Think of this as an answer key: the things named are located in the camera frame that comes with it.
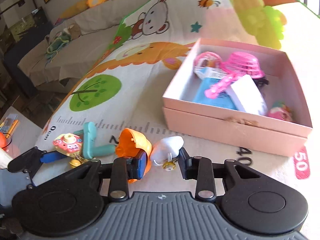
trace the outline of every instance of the pink handle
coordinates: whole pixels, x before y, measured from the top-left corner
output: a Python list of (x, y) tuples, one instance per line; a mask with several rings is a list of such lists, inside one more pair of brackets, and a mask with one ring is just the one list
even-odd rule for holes
[(204, 92), (208, 98), (215, 99), (221, 92), (223, 92), (233, 81), (241, 76), (239, 73), (232, 73), (222, 79), (219, 83), (211, 85), (209, 89)]

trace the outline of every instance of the metal screw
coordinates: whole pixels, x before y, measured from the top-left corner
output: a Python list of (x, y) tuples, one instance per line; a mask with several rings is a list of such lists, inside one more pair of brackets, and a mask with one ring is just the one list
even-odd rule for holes
[(214, 197), (214, 193), (210, 190), (201, 190), (201, 191), (199, 191), (198, 196), (200, 198), (209, 199), (209, 198)]
[(110, 193), (110, 196), (111, 196), (112, 198), (117, 198), (117, 199), (119, 199), (119, 198), (124, 198), (124, 197), (126, 196), (126, 193), (125, 193), (124, 191), (122, 191), (122, 190), (114, 190), (114, 191), (112, 191), (112, 192)]

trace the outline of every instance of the white toy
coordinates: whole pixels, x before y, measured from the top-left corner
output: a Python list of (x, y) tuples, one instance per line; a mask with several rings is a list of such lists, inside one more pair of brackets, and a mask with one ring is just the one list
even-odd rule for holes
[(176, 167), (174, 161), (177, 160), (183, 143), (181, 136), (167, 137), (158, 141), (150, 155), (152, 164), (154, 166), (162, 166), (166, 171), (174, 170)]
[(0, 148), (0, 169), (6, 169), (10, 161), (12, 161), (11, 156)]

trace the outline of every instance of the couch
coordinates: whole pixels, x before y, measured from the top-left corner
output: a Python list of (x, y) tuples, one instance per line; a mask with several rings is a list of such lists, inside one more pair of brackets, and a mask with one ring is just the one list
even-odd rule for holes
[(149, 0), (106, 1), (53, 28), (49, 42), (56, 33), (72, 23), (81, 28), (81, 36), (71, 41), (47, 63), (48, 41), (44, 39), (19, 62), (18, 67), (39, 90), (68, 93), (92, 67), (113, 40), (123, 17)]

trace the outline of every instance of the pink box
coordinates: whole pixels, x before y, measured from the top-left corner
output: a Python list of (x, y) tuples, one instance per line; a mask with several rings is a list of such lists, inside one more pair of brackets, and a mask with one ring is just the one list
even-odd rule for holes
[[(268, 109), (284, 101), (293, 111), (295, 123), (191, 102), (201, 80), (194, 74), (193, 60), (212, 51), (226, 61), (235, 51), (258, 58), (270, 85), (263, 88)], [(292, 63), (285, 52), (247, 43), (199, 39), (163, 95), (164, 116), (170, 130), (250, 150), (284, 156), (299, 151), (312, 131), (308, 106)], [(256, 122), (250, 126), (227, 121), (233, 118)]]

